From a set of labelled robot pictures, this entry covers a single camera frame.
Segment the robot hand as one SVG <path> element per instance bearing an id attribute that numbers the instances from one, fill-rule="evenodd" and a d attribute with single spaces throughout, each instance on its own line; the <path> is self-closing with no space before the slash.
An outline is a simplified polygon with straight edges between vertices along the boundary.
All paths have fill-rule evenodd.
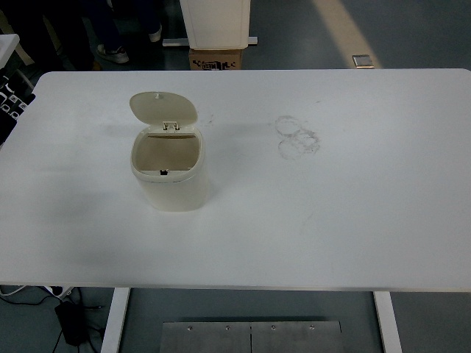
<path id="1" fill-rule="evenodd" d="M 34 86 L 22 73 L 1 76 L 1 146 L 18 123 L 18 118 L 35 100 Z"/>

